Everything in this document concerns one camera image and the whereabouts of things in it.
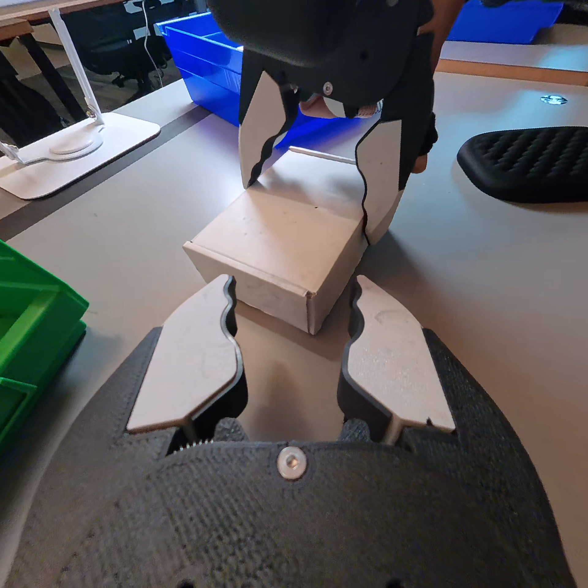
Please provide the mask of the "grey desk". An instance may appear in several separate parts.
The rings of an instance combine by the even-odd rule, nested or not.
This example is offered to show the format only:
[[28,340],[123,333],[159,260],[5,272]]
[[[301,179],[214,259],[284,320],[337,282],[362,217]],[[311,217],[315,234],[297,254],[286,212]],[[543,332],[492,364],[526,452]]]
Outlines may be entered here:
[[[587,125],[587,88],[437,73],[439,140],[358,271],[435,331],[507,417],[587,587],[587,204],[524,208],[455,161],[493,130]],[[563,106],[540,97],[568,99]],[[238,131],[182,82],[119,109],[160,135],[63,192],[1,192],[1,239],[89,301],[87,330],[1,458],[1,585],[36,487],[85,404],[203,281],[183,251],[242,192]]]

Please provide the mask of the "wood-edged grey table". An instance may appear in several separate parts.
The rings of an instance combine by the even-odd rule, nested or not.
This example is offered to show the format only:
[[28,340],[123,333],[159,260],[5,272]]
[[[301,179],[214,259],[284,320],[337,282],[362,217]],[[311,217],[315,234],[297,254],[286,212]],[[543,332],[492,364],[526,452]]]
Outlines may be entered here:
[[533,43],[445,42],[438,72],[587,86],[587,27],[555,24]]

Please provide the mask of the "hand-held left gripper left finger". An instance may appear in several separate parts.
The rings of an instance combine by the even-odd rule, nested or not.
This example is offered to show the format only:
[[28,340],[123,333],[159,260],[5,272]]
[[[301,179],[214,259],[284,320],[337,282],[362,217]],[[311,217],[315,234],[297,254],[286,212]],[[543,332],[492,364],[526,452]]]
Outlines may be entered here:
[[165,320],[126,430],[176,428],[188,443],[209,442],[217,424],[246,408],[242,352],[235,339],[236,279],[220,275]]

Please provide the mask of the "blue plastic bin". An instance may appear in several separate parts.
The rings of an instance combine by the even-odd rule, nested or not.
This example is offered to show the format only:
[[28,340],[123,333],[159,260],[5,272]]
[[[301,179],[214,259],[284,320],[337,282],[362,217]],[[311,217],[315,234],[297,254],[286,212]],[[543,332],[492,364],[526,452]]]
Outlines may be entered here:
[[193,102],[238,126],[243,48],[228,40],[209,12],[156,24]]
[[467,1],[447,40],[527,45],[540,30],[555,24],[563,6],[562,2],[509,1],[488,7]]

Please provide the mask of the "black wrist rest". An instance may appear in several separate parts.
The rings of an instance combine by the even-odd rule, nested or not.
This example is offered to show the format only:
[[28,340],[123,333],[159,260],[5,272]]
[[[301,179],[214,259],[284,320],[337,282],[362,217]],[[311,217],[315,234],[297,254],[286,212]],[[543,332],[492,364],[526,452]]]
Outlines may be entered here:
[[501,130],[466,141],[457,162],[479,190],[525,205],[587,202],[587,127]]

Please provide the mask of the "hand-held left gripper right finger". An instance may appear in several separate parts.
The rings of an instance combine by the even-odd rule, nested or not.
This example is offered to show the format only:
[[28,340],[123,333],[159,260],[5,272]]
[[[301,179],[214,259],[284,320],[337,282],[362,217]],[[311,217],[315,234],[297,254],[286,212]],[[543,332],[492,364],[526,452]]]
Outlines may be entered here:
[[386,445],[405,428],[455,431],[421,324],[364,275],[353,281],[348,333],[337,385],[345,419],[365,422],[371,440]]

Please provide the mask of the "green plastic bin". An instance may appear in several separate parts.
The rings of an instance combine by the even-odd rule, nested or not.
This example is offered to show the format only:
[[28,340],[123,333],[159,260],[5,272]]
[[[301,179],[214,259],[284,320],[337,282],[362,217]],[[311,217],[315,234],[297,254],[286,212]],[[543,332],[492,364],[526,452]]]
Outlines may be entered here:
[[89,302],[1,241],[1,454],[83,337]]

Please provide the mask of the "wooden table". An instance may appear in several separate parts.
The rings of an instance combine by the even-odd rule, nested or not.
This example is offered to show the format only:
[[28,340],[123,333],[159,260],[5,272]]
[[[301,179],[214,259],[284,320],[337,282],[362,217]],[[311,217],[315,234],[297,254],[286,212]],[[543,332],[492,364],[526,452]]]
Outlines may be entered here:
[[77,12],[122,1],[1,1],[1,41],[33,32],[32,23],[49,17],[51,9]]

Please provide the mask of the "white cardboard mailer box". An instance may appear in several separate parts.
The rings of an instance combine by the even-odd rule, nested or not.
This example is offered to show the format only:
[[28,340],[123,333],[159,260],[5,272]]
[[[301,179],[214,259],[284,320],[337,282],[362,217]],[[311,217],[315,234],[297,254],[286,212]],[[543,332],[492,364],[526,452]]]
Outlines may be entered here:
[[239,301],[319,332],[367,248],[364,181],[349,158],[290,148],[183,249]]

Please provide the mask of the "black office chair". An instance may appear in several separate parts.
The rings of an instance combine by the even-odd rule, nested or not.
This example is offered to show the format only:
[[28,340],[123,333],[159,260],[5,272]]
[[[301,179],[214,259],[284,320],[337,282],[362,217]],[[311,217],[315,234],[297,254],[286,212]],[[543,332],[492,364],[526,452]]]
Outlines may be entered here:
[[113,84],[123,87],[129,80],[138,85],[138,95],[151,91],[149,74],[167,67],[171,53],[161,36],[137,39],[132,14],[124,3],[96,6],[63,14],[83,66],[99,75],[116,74]]

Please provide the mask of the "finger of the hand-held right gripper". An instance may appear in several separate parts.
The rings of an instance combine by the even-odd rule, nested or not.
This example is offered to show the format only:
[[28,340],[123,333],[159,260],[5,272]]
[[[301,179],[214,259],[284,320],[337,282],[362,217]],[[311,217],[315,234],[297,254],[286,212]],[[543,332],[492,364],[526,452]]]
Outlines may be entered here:
[[374,246],[387,232],[398,208],[401,121],[378,122],[357,143],[356,166],[364,180],[364,234]]
[[276,141],[292,127],[298,113],[298,93],[290,85],[280,86],[263,71],[239,125],[239,164],[245,189],[258,180]]

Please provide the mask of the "person's right hand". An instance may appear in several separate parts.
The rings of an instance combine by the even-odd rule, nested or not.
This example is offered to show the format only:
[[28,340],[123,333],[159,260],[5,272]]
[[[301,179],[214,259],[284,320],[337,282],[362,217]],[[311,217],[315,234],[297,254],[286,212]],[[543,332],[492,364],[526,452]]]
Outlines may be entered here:
[[458,18],[466,1],[431,1],[433,16],[429,22],[420,26],[417,35],[431,35],[430,49],[431,72],[435,73],[443,44]]

